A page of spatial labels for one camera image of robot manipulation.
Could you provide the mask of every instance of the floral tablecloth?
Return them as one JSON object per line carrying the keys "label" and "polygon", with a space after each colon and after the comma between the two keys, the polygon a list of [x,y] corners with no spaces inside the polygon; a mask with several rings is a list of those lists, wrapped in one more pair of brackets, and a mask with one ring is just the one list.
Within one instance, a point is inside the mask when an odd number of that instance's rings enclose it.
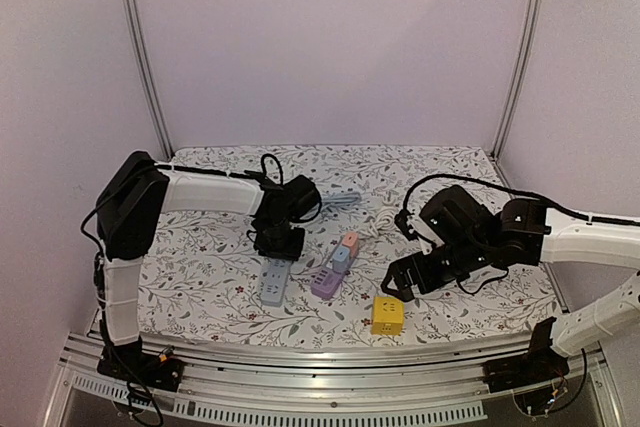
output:
{"label": "floral tablecloth", "polygon": [[[259,169],[260,156],[278,156],[286,179],[311,177],[323,196],[360,192],[350,206],[326,206],[305,225],[300,260],[291,267],[282,307],[266,307],[257,291],[264,259],[246,237],[250,219],[227,213],[163,214],[140,278],[141,331],[187,341],[232,342],[309,349],[428,344],[529,330],[560,313],[546,272],[515,266],[510,275],[475,296],[455,285],[418,296],[405,305],[399,336],[371,334],[373,297],[395,259],[419,247],[395,229],[362,241],[350,274],[330,300],[310,292],[313,275],[347,231],[364,230],[387,205],[399,206],[407,188],[436,172],[499,182],[482,150],[470,147],[285,146],[180,150],[176,164],[242,171]],[[451,181],[428,183],[412,199],[413,209]],[[465,185],[490,209],[507,196],[475,184]],[[495,276],[492,268],[475,272],[467,290]]]}

